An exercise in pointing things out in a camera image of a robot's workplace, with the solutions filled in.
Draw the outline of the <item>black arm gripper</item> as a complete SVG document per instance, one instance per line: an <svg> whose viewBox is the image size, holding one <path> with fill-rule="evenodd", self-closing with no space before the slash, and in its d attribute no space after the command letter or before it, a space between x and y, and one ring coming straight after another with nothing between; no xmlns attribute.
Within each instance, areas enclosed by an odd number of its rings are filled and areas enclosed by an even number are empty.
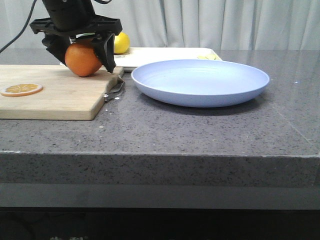
<svg viewBox="0 0 320 240"><path fill-rule="evenodd" d="M94 52L109 73L114 72L115 35L122 30L121 20L97 15L90 0L44 0L49 14L30 24L34 34L44 33L42 44L61 63L66 65L65 54L76 35L93 33Z"/></svg>

